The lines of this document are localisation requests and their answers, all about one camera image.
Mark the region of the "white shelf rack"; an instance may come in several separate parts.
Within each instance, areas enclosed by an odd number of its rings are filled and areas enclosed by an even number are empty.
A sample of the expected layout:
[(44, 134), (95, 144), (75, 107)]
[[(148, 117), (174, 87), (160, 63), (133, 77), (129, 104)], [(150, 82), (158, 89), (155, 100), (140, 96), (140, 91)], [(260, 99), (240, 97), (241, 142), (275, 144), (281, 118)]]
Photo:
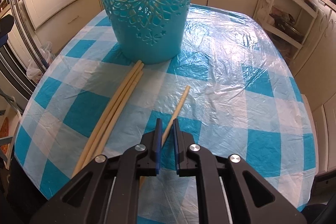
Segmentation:
[(253, 15), (287, 63), (296, 58), (318, 16), (304, 0), (258, 0)]

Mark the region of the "cream cabinets right side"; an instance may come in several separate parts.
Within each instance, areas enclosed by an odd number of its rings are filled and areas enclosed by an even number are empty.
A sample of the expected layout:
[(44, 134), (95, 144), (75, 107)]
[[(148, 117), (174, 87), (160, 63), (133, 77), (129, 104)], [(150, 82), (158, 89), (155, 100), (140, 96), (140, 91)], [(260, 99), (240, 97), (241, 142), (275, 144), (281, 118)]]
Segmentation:
[(335, 4), (312, 0), (318, 15), (290, 64), (290, 70), (306, 97), (317, 138), (317, 173), (335, 170)]

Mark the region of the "cream cabinet drawers left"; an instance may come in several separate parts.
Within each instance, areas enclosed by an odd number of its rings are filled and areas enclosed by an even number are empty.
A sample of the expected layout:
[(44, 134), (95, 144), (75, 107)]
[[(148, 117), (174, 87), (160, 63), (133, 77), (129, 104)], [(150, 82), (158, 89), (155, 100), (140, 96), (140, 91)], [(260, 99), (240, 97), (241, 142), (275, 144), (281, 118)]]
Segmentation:
[(22, 0), (34, 34), (41, 44), (51, 42), (59, 53), (102, 11), (100, 0)]

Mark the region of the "cream chopstick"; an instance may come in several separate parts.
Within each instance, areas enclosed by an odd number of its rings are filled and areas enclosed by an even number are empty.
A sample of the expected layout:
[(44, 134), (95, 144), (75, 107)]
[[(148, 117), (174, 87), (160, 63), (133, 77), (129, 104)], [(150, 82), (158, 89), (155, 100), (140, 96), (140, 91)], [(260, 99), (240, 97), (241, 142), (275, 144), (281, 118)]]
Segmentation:
[(135, 71), (135, 74), (131, 77), (130, 81), (127, 83), (126, 87), (124, 88), (124, 90), (121, 92), (120, 96), (118, 97), (118, 99), (116, 100), (116, 103), (114, 104), (114, 106), (112, 107), (112, 110), (110, 111), (110, 113), (108, 114), (106, 120), (103, 122), (101, 129), (98, 132), (98, 135), (96, 136), (96, 139), (94, 140), (92, 147), (89, 149), (89, 152), (86, 156), (86, 159), (84, 160), (83, 166), (84, 167), (86, 164), (89, 163), (90, 159), (93, 156), (93, 153), (95, 152), (96, 146), (98, 145), (98, 143), (100, 142), (100, 138), (102, 137), (102, 135), (104, 134), (104, 131), (106, 130), (106, 128), (108, 127), (109, 121), (111, 120), (114, 112), (116, 111), (116, 109), (118, 108), (122, 97), (125, 95), (126, 91), (128, 90), (128, 88), (130, 87), (131, 83), (134, 81), (137, 73), (143, 68), (144, 64), (142, 63), (140, 65), (140, 67)]
[(117, 88), (116, 92), (114, 93), (113, 97), (111, 98), (111, 100), (109, 101), (109, 103), (107, 104), (105, 110), (103, 111), (102, 115), (100, 116), (100, 119), (98, 120), (97, 124), (95, 125), (81, 155), (80, 158), (77, 161), (77, 164), (75, 166), (75, 169), (72, 173), (71, 177), (74, 177), (79, 170), (81, 169), (81, 167), (83, 166), (84, 160), (86, 159), (86, 156), (89, 152), (89, 149), (92, 147), (92, 144), (94, 142), (94, 140), (96, 139), (96, 136), (98, 135), (99, 130), (102, 127), (103, 122), (106, 120), (108, 114), (110, 113), (110, 111), (112, 110), (112, 107), (114, 106), (114, 104), (116, 103), (116, 100), (118, 99), (118, 97), (120, 96), (121, 92), (124, 90), (124, 88), (126, 87), (127, 83), (130, 81), (131, 77), (135, 74), (135, 71), (140, 67), (140, 65), (142, 64), (141, 60), (138, 60), (135, 65), (132, 67), (132, 69), (129, 71), (129, 73), (126, 75), (126, 77), (123, 79), (123, 81), (121, 82), (120, 86)]
[(158, 110), (151, 110), (150, 111), (150, 116), (148, 121), (146, 122), (146, 127), (145, 127), (145, 131), (143, 132), (143, 134), (147, 134), (148, 132), (151, 132), (153, 130), (155, 130), (156, 128), (156, 123), (157, 123), (157, 119), (160, 119), (160, 121), (162, 122), (162, 124), (159, 126), (159, 132), (161, 133), (161, 139), (159, 142), (159, 148), (161, 149), (163, 147), (163, 145), (166, 142), (166, 139), (169, 136), (169, 132), (170, 129), (173, 125), (173, 121), (175, 119), (178, 118), (178, 114), (181, 111), (181, 108), (188, 96), (190, 90), (190, 86), (187, 85), (187, 87), (185, 88), (185, 91), (183, 92), (173, 114), (167, 114), (167, 113), (163, 113), (160, 112)]
[(114, 112), (111, 120), (109, 121), (108, 127), (106, 128), (106, 130), (104, 131), (104, 134), (102, 135), (102, 137), (100, 138), (100, 142), (98, 143), (98, 145), (96, 146), (96, 149), (94, 151), (93, 156), (98, 156), (100, 154), (102, 154), (102, 151), (107, 143), (107, 140), (113, 130), (113, 128), (115, 127), (118, 118), (120, 117), (123, 108), (125, 107), (127, 101), (129, 100), (132, 92), (134, 91), (135, 87), (137, 86), (138, 82), (140, 81), (141, 77), (143, 75), (143, 71), (140, 70), (134, 81), (131, 83), (130, 87), (128, 88), (128, 90), (126, 91), (125, 95), (122, 97), (122, 100), (118, 106), (118, 108), (116, 109), (116, 111)]

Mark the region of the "blue checkered tablecloth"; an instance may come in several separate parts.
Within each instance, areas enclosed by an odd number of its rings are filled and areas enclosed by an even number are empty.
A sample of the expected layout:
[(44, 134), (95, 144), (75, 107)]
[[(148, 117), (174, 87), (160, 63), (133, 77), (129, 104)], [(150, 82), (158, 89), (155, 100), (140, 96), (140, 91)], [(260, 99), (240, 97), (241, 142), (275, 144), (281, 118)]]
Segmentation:
[[(38, 84), (15, 141), (8, 200), (31, 216), (71, 178), (107, 103), (133, 67), (105, 12), (63, 48)], [(104, 147), (113, 157), (167, 125), (177, 103), (181, 130), (213, 154), (240, 155), (298, 210), (310, 198), (314, 137), (301, 92), (280, 53), (250, 17), (191, 6), (181, 52), (146, 65)]]

